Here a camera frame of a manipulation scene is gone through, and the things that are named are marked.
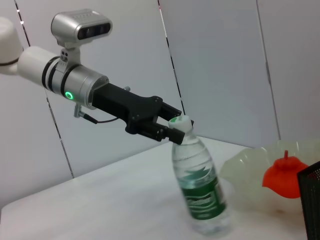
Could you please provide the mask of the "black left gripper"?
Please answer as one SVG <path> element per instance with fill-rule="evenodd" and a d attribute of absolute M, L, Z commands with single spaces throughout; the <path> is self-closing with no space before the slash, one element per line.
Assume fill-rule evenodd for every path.
<path fill-rule="evenodd" d="M 183 115 L 158 96 L 139 96 L 108 83 L 93 91 L 92 106 L 123 120 L 127 133 L 138 133 L 158 142 L 168 138 L 178 145 L 185 137 L 183 131 L 157 123 L 158 116 L 170 121 Z"/>

